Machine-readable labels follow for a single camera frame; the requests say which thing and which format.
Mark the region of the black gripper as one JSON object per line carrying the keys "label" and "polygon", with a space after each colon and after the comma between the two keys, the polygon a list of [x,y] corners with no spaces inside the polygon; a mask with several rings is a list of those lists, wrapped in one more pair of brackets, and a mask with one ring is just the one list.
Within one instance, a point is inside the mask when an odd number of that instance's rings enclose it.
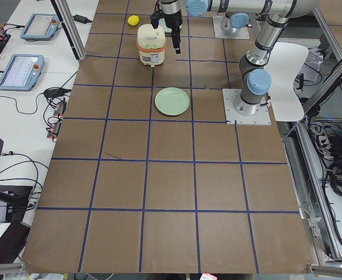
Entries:
{"label": "black gripper", "polygon": [[180,49],[180,25],[182,24],[182,13],[180,0],[161,0],[162,13],[165,18],[166,26],[171,31],[173,48],[176,54],[181,53]]}

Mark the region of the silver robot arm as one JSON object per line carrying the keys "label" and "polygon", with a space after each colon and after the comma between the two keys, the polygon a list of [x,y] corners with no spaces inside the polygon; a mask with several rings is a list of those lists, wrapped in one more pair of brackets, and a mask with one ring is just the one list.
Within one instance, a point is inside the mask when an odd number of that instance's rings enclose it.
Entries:
{"label": "silver robot arm", "polygon": [[243,12],[226,12],[220,27],[227,34],[235,34],[249,24],[249,15]]}
{"label": "silver robot arm", "polygon": [[239,62],[243,89],[233,101],[234,110],[242,116],[257,113],[263,96],[271,87],[271,76],[263,67],[290,18],[297,18],[312,11],[318,1],[185,1],[189,16],[201,17],[206,12],[254,12],[266,15],[264,26]]}

